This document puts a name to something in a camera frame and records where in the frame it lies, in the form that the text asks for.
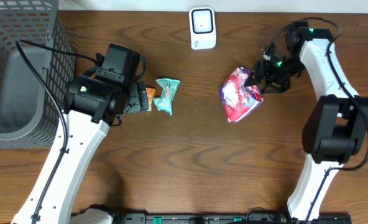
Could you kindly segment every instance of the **plastic basket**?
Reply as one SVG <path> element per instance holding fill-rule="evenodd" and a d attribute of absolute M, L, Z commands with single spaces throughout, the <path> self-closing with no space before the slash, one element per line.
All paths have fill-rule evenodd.
<path fill-rule="evenodd" d="M 0 147 L 44 147 L 53 143 L 58 114 L 19 55 L 24 39 L 72 51 L 57 17 L 58 1 L 0 1 Z M 59 103 L 75 72 L 73 56 L 22 44 Z"/>

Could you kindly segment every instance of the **wood grain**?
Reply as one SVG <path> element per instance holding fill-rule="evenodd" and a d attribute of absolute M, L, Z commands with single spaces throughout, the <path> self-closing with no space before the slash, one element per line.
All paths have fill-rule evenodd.
<path fill-rule="evenodd" d="M 294 79 L 287 93 L 266 95 L 240 123 L 227 122 L 218 89 L 237 66 L 252 68 L 285 24 L 314 14 L 219 12 L 217 46 L 202 51 L 190 47 L 184 12 L 63 11 L 59 16 L 79 53 L 104 54 L 111 42 L 125 45 L 146 56 L 148 85 L 157 86 L 159 77 L 182 81 L 173 116 L 154 107 L 124 116 L 122 126 L 110 130 L 90 162 L 74 212 L 92 203 L 150 213 L 284 207 L 303 168 L 301 130 L 316 103 L 308 74 Z M 368 96 L 368 15 L 317 16 L 343 27 L 336 43 L 339 60 L 353 87 Z M 283 38 L 277 43 L 284 53 Z M 78 59 L 78 73 L 89 66 Z M 364 149 L 348 165 L 359 162 Z M 48 149 L 0 150 L 0 223 L 19 211 L 47 154 Z M 340 172 L 321 211 L 348 212 L 353 223 L 368 223 L 368 165 Z"/>

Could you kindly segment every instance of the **red object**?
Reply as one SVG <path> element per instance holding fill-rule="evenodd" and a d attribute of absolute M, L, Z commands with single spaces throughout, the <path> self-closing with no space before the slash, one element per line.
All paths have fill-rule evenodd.
<path fill-rule="evenodd" d="M 255 110 L 263 98 L 257 86 L 244 86 L 251 72 L 238 67 L 220 88 L 220 97 L 229 122 L 238 122 Z"/>

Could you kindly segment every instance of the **orange candy wrapper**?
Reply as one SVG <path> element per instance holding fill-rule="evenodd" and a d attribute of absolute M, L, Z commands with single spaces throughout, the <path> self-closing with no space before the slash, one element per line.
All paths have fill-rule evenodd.
<path fill-rule="evenodd" d="M 147 111 L 152 111 L 152 102 L 155 96 L 155 89 L 154 88 L 147 88 L 147 96 L 148 96 L 148 105 L 149 108 Z"/>

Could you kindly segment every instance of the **white device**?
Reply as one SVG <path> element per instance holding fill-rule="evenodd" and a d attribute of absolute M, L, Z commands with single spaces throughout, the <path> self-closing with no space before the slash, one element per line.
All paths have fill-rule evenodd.
<path fill-rule="evenodd" d="M 190 10 L 191 47 L 194 50 L 211 49 L 216 46 L 216 20 L 210 7 Z"/>

